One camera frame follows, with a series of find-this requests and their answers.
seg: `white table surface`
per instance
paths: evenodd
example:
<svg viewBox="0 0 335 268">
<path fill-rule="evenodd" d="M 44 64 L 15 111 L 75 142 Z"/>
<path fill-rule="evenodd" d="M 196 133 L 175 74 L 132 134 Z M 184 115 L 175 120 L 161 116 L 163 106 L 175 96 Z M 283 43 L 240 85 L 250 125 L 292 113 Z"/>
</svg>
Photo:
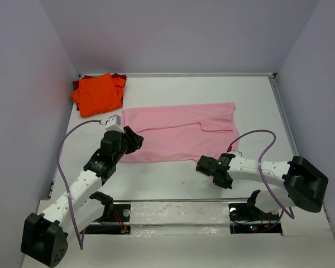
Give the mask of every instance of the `white table surface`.
<svg viewBox="0 0 335 268">
<path fill-rule="evenodd" d="M 272 130 L 276 144 L 265 160 L 291 160 L 293 154 L 281 116 L 266 76 L 262 77 L 172 77 L 128 78 L 123 108 L 234 102 L 234 121 L 240 132 L 255 129 Z M 122 110 L 81 118 L 73 106 L 68 130 L 89 119 L 106 119 Z M 66 140 L 61 165 L 69 183 L 79 175 L 91 155 L 99 148 L 104 128 L 97 123 L 83 126 Z M 272 140 L 268 133 L 243 138 L 239 150 L 243 157 L 257 159 Z M 221 153 L 226 145 L 221 145 Z M 150 164 L 118 163 L 117 171 L 104 185 L 102 192 L 115 200 L 146 199 L 207 199 L 249 197 L 252 191 L 264 189 L 262 183 L 234 181 L 232 190 L 212 184 L 211 178 L 196 172 L 193 161 L 160 162 Z M 58 198 L 64 184 L 56 173 L 52 198 Z"/>
<path fill-rule="evenodd" d="M 124 108 L 219 102 L 235 102 L 234 120 L 240 133 L 258 128 L 276 133 L 277 142 L 265 160 L 283 161 L 293 157 L 267 77 L 129 78 L 124 96 Z M 108 118 L 114 113 L 121 114 L 121 110 L 88 119 Z M 88 119 L 82 119 L 74 106 L 68 129 Z M 99 147 L 103 134 L 102 126 L 91 124 L 68 138 L 61 163 L 70 183 Z M 270 141 L 269 135 L 252 135 L 241 140 L 240 151 L 243 157 L 257 159 Z M 119 163 L 116 173 L 103 188 L 115 200 L 145 200 L 248 197 L 253 190 L 264 186 L 234 181 L 232 190 L 224 190 L 197 173 L 194 162 L 186 161 Z M 57 174 L 52 198 L 40 203 L 39 212 L 63 192 L 64 185 Z M 156 206 L 152 203 L 147 214 L 156 211 Z M 129 236 L 87 235 L 84 250 L 74 240 L 57 267 L 335 268 L 335 241 L 325 214 L 298 208 L 294 213 L 295 220 L 284 217 L 281 221 L 283 236 L 230 234 L 226 227 L 215 228 L 213 234 L 196 232 L 194 227 L 156 227 Z M 22 267 L 45 266 L 25 256 Z"/>
</svg>

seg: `orange cloth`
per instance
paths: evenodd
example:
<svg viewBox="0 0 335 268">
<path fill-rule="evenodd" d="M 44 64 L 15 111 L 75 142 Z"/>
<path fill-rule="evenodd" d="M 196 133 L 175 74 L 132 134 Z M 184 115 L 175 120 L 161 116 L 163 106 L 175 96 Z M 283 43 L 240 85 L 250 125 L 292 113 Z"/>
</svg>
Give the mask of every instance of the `orange cloth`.
<svg viewBox="0 0 335 268">
<path fill-rule="evenodd" d="M 125 83 L 126 75 L 108 73 L 98 77 L 85 76 L 73 82 L 78 88 L 70 97 L 77 104 L 82 117 L 106 113 L 123 106 Z"/>
</svg>

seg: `black mount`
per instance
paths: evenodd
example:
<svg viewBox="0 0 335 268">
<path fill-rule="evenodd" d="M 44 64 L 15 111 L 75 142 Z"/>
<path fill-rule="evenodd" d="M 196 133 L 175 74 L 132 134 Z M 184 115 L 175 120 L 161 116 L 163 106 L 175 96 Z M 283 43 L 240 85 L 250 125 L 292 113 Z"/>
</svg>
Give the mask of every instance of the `black mount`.
<svg viewBox="0 0 335 268">
<path fill-rule="evenodd" d="M 283 175 L 284 187 L 293 203 L 309 212 L 320 212 L 329 179 L 307 159 L 294 156 Z"/>
<path fill-rule="evenodd" d="M 218 160 L 208 156 L 201 156 L 197 162 L 196 171 L 212 176 L 212 183 L 222 188 L 232 189 L 233 179 L 228 174 L 229 163 L 236 157 L 234 154 L 222 154 Z"/>
<path fill-rule="evenodd" d="M 128 126 L 124 131 L 107 131 L 100 141 L 100 148 L 83 167 L 84 171 L 93 171 L 102 178 L 102 185 L 116 172 L 117 163 L 124 154 L 131 154 L 142 146 L 143 137 L 135 134 Z"/>
</svg>

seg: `cable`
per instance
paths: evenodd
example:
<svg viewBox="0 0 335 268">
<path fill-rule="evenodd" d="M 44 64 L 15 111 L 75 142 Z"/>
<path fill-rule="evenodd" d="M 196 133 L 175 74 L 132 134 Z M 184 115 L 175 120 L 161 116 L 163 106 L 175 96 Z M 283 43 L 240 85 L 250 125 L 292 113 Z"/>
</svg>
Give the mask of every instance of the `cable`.
<svg viewBox="0 0 335 268">
<path fill-rule="evenodd" d="M 284 213 L 284 210 L 281 211 L 281 213 L 279 215 L 279 218 L 277 219 L 277 221 L 275 223 L 273 223 L 270 227 L 267 227 L 267 228 L 261 230 L 259 233 L 264 233 L 264 232 L 269 231 L 270 229 L 274 228 L 278 223 L 280 223 L 280 220 L 283 217 L 283 213 Z"/>
<path fill-rule="evenodd" d="M 244 224 L 246 224 L 246 223 L 249 223 L 249 222 L 255 222 L 255 221 L 247 221 L 247 222 L 240 223 L 240 222 L 235 222 L 235 221 L 231 220 L 231 222 L 233 222 L 233 223 L 236 224 L 236 225 L 244 225 Z"/>
<path fill-rule="evenodd" d="M 269 223 L 268 223 L 268 227 L 270 226 L 270 223 L 272 222 L 272 218 L 269 216 L 269 214 L 267 214 L 268 219 L 269 219 Z"/>
<path fill-rule="evenodd" d="M 63 138 L 63 140 L 61 141 L 60 146 L 58 147 L 58 150 L 57 150 L 57 156 L 56 156 L 57 168 L 58 168 L 58 171 L 59 171 L 59 173 L 61 174 L 61 177 L 62 177 L 63 182 L 64 182 L 64 184 L 65 184 L 66 192 L 68 193 L 69 213 L 71 214 L 71 219 L 72 219 L 73 228 L 74 228 L 74 231 L 75 231 L 75 233 L 76 233 L 77 240 L 78 240 L 78 243 L 79 243 L 79 247 L 80 247 L 81 250 L 83 249 L 83 241 L 84 241 L 84 233 L 85 233 L 85 229 L 83 230 L 82 238 L 81 238 L 81 236 L 79 235 L 79 230 L 78 230 L 78 226 L 77 226 L 77 223 L 76 223 L 76 219 L 75 219 L 75 217 L 74 217 L 74 213 L 73 213 L 72 197 L 71 197 L 71 192 L 70 192 L 70 189 L 69 189 L 68 181 L 67 181 L 66 176 L 65 176 L 65 174 L 63 173 L 63 170 L 62 170 L 62 168 L 61 168 L 61 163 L 60 163 L 60 153 L 61 153 L 61 150 L 62 150 L 63 143 L 65 142 L 66 138 L 67 138 L 73 131 L 75 131 L 77 128 L 79 128 L 79 127 L 81 127 L 81 126 L 83 126 L 83 125 L 85 125 L 85 124 L 93 123 L 93 122 L 100 123 L 101 121 L 100 121 L 100 120 L 88 120 L 88 121 L 85 121 L 85 122 L 83 122 L 83 123 L 81 123 L 81 124 L 78 124 L 77 126 L 75 126 L 74 128 L 72 128 L 72 129 L 66 134 L 66 136 Z"/>
<path fill-rule="evenodd" d="M 295 219 L 293 210 L 291 208 L 289 208 L 290 211 L 287 211 L 286 207 L 281 203 L 281 201 L 279 201 L 278 197 L 273 193 L 272 189 L 270 188 L 270 186 L 269 186 L 269 184 L 267 182 L 267 179 L 264 176 L 263 170 L 262 170 L 262 158 L 268 152 L 268 150 L 274 145 L 274 143 L 276 141 L 276 135 L 275 135 L 274 132 L 272 132 L 270 130 L 253 130 L 253 131 L 246 132 L 245 134 L 241 135 L 240 137 L 236 138 L 234 141 L 232 141 L 230 143 L 227 152 L 229 152 L 229 151 L 232 150 L 232 145 L 236 141 L 240 140 L 241 138 L 243 138 L 243 137 L 245 137 L 245 136 L 247 136 L 249 134 L 257 133 L 257 132 L 266 132 L 266 133 L 269 133 L 269 134 L 273 135 L 272 142 L 263 150 L 263 152 L 261 153 L 261 155 L 258 158 L 258 163 L 259 163 L 258 171 L 259 171 L 259 174 L 261 175 L 262 181 L 264 182 L 264 185 L 266 186 L 266 188 L 267 188 L 268 192 L 270 193 L 270 195 L 277 202 L 277 204 L 280 206 L 280 208 L 283 210 L 283 212 L 285 212 L 291 219 Z"/>
</svg>

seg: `white wall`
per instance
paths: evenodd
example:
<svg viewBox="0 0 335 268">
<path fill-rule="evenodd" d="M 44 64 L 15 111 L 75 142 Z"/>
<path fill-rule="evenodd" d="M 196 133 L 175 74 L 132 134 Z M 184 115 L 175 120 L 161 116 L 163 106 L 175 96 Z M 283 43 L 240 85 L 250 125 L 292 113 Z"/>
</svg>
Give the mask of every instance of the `white wall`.
<svg viewBox="0 0 335 268">
<path fill-rule="evenodd" d="M 76 72 L 36 0 L 0 0 L 0 268 L 21 267 L 23 222 L 45 198 Z"/>
<path fill-rule="evenodd" d="M 79 73 L 277 72 L 317 0 L 40 0 Z"/>
<path fill-rule="evenodd" d="M 329 177 L 325 204 L 335 236 L 335 0 L 320 1 L 277 83 L 300 154 Z"/>
</svg>

